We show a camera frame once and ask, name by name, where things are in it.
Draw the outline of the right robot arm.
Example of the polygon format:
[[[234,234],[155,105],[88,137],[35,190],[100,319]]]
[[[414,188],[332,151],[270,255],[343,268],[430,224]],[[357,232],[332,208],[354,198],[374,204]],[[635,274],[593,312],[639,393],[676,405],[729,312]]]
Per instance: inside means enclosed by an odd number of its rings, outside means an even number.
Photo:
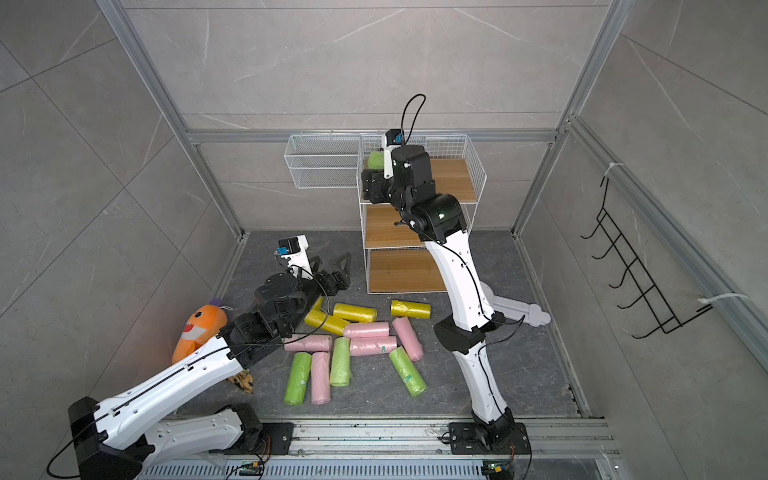
[[[421,145],[390,144],[379,149],[381,169],[361,173],[362,193],[373,204],[389,204],[400,222],[424,243],[441,274],[452,313],[434,326],[440,344],[455,356],[468,386],[475,442],[501,449],[516,424],[487,358],[486,334],[500,325],[482,292],[460,202],[437,191],[431,159]]]

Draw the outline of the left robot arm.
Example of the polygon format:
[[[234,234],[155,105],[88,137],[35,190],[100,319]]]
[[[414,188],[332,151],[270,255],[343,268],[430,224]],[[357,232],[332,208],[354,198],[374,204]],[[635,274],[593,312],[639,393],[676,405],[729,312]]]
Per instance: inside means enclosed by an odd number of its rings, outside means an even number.
[[[349,253],[328,272],[319,257],[288,254],[283,248],[278,252],[288,264],[256,289],[250,311],[143,383],[101,401],[84,397],[69,407],[77,478],[134,479],[147,468],[187,455],[254,454],[269,446],[262,422],[247,404],[196,418],[168,416],[286,345],[319,298],[350,284]]]

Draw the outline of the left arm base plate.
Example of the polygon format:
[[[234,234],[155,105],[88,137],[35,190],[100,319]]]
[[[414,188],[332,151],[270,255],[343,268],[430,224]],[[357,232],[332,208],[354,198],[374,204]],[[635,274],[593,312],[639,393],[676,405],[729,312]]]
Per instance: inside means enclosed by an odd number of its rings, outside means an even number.
[[[231,449],[238,454],[287,455],[294,428],[295,424],[291,422],[268,422],[258,427],[245,427]]]

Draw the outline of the green roll diagonal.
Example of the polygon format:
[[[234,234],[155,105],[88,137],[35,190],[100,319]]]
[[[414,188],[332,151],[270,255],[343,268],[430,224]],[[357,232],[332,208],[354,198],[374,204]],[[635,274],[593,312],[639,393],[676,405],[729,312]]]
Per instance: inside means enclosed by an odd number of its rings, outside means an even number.
[[[418,397],[427,390],[425,381],[403,347],[397,347],[388,356],[412,397]]]

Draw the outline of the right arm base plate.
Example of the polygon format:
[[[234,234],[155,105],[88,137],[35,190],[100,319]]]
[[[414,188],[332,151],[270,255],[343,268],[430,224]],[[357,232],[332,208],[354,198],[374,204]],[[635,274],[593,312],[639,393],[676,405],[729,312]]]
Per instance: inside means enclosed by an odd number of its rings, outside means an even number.
[[[485,429],[473,422],[452,422],[439,440],[448,445],[453,455],[529,455],[532,453],[526,426],[516,423],[501,431]]]

